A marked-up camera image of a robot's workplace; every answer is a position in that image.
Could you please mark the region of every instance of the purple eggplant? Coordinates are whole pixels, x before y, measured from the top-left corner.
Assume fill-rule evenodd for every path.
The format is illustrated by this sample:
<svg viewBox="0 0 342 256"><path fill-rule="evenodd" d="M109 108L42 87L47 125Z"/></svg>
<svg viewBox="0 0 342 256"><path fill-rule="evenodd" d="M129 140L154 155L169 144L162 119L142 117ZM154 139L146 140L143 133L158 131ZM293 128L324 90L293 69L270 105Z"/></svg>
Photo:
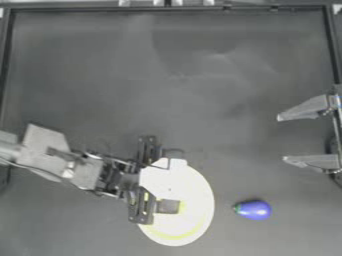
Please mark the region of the purple eggplant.
<svg viewBox="0 0 342 256"><path fill-rule="evenodd" d="M272 216L273 208L265 201L254 200L236 204L234 211L245 218L265 220Z"/></svg>

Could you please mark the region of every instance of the gray table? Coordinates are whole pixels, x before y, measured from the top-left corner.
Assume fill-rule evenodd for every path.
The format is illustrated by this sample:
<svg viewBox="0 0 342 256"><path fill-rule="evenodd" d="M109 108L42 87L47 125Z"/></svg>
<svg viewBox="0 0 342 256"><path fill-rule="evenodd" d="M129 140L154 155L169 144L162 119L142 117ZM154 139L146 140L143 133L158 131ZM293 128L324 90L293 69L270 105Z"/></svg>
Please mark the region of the gray table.
<svg viewBox="0 0 342 256"><path fill-rule="evenodd" d="M321 18L22 14L6 128L35 122L65 131L74 148L123 157L139 135L158 135L206 176L217 213L194 244L167 248L129 223L123 203L16 170L0 198L2 255L338 254L342 191L281 161L324 152L330 120L276 121L333 83ZM265 222L230 209L253 197L274 207Z"/></svg>

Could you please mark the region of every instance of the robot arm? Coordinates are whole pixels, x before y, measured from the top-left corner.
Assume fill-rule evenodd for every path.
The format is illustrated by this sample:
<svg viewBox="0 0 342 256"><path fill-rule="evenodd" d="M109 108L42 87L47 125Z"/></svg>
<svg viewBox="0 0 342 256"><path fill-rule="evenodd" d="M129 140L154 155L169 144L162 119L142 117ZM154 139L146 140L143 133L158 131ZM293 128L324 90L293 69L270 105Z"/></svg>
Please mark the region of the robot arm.
<svg viewBox="0 0 342 256"><path fill-rule="evenodd" d="M162 147L151 136L139 139L137 160L122 160L73 152L65 134L32 124L22 143L16 135L3 131L0 134L0 164L26 168L46 179L69 182L95 195L122 199L129 205L129 220L138 224L153 224L155 213L178 213L177 196L165 193L173 186L170 169L151 166L161 157Z"/></svg>
<svg viewBox="0 0 342 256"><path fill-rule="evenodd" d="M336 85L333 91L306 100L298 106L278 114L280 122L300 119L317 119L332 115L334 124L334 139L330 141L330 154L285 156L284 161L300 168L312 168L326 174L342 172L342 109L341 109L342 86Z"/></svg>

